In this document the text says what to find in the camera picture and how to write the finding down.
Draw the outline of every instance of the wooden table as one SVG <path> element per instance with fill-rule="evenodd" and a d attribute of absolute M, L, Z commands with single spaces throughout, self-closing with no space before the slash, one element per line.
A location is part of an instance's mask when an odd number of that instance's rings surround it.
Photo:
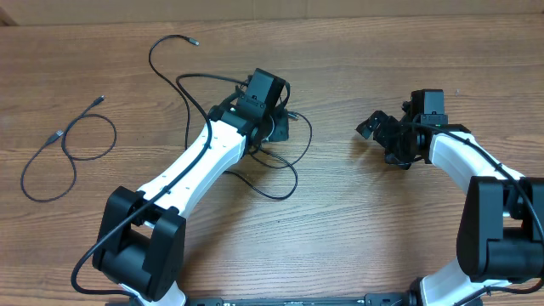
<path fill-rule="evenodd" d="M 105 200 L 119 185 L 135 190 L 183 152 L 186 112 L 147 64 L 150 45 L 181 33 L 199 48 L 168 41 L 154 54 L 174 78 L 207 72 L 243 79 L 256 67 L 292 85 L 290 110 L 314 125 L 297 164 L 298 189 L 270 201 L 221 177 L 193 212 L 184 271 L 191 297 L 361 296 L 404 291 L 455 257 L 464 194 L 422 163 L 401 171 L 354 128 L 373 111 L 401 116 L 410 92 L 442 88 L 451 123 L 462 123 L 495 157 L 528 176 L 544 173 L 544 17 L 542 15 L 201 22 L 183 24 L 4 27 L 0 29 L 0 304 L 101 305 L 116 297 L 74 292 L 70 273 L 95 241 Z M 233 92 L 195 79 L 187 88 L 205 109 Z M 65 197 L 40 204 L 20 191 L 20 172 L 45 139 L 97 96 L 93 111 L 118 130 L 116 148 L 77 162 Z M 190 141 L 203 120 L 191 118 Z M 267 147 L 294 159 L 307 142 L 291 122 L 288 142 Z M 91 156 L 112 139 L 109 125 L 86 119 L 70 132 L 71 152 Z M 276 195 L 288 170 L 245 158 L 236 170 Z M 53 196 L 71 181 L 60 144 L 30 167 L 27 188 Z M 89 288 L 115 288 L 88 264 Z M 489 305 L 540 305 L 496 294 Z"/>

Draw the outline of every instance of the cable connector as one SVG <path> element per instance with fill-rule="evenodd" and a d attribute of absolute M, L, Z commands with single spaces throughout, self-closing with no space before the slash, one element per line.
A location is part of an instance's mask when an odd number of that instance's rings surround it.
<path fill-rule="evenodd" d="M 59 139 L 63 133 L 64 132 L 62 132 L 62 130 L 58 130 L 48 138 L 48 141 L 45 142 L 45 145 L 51 145 L 53 142 L 57 141 L 57 139 Z"/>
<path fill-rule="evenodd" d="M 92 106 L 95 107 L 96 105 L 99 105 L 100 103 L 102 103 L 102 101 L 104 101 L 104 99 L 105 99 L 105 96 L 104 96 L 104 95 L 99 96 L 99 97 L 96 98 L 96 100 L 93 102 Z"/>
<path fill-rule="evenodd" d="M 193 37 L 189 37 L 189 40 L 187 40 L 187 42 L 189 42 L 191 44 L 194 44 L 195 46 L 200 45 L 200 43 L 196 39 L 194 39 Z"/>

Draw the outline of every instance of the metal connector tip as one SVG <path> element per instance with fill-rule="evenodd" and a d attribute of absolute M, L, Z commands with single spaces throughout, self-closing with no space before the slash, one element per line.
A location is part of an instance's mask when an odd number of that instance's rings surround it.
<path fill-rule="evenodd" d="M 192 43 L 192 44 L 194 44 L 195 46 L 200 45 L 200 43 L 199 43 L 196 39 L 194 39 L 194 38 L 192 38 L 192 37 L 189 37 L 189 43 Z"/>

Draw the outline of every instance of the wooden surface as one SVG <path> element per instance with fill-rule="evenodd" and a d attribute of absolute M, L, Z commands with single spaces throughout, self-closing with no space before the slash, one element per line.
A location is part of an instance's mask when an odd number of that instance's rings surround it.
<path fill-rule="evenodd" d="M 455 257 L 463 193 L 440 170 L 383 164 L 383 149 L 354 128 L 373 111 L 401 116 L 412 90 L 443 88 L 451 123 L 462 123 L 509 167 L 544 173 L 544 17 L 367 18 L 276 22 L 4 27 L 0 29 L 0 304 L 101 305 L 115 297 L 77 294 L 69 276 L 95 241 L 105 200 L 119 185 L 135 190 L 183 151 L 185 110 L 147 65 L 159 37 L 183 33 L 199 48 L 168 41 L 154 55 L 174 78 L 208 72 L 243 79 L 256 67 L 292 85 L 290 110 L 314 125 L 314 142 L 297 164 L 298 189 L 269 201 L 241 181 L 221 177 L 193 212 L 184 270 L 192 297 L 360 296 L 404 291 Z M 186 83 L 205 109 L 233 86 Z M 97 96 L 94 110 L 118 130 L 116 148 L 78 162 L 66 197 L 39 204 L 19 187 L 20 172 L 45 139 Z M 190 140 L 203 120 L 194 111 Z M 111 141 L 102 121 L 78 123 L 74 154 L 90 156 Z M 291 122 L 291 138 L 268 146 L 294 159 L 308 128 Z M 276 195 L 289 171 L 244 159 L 235 169 Z M 36 196 L 71 181 L 60 144 L 39 156 L 26 177 Z M 113 286 L 89 266 L 85 287 Z M 489 305 L 541 305 L 544 293 L 496 294 Z"/>
<path fill-rule="evenodd" d="M 544 0 L 0 0 L 21 26 L 187 20 L 540 14 Z"/>

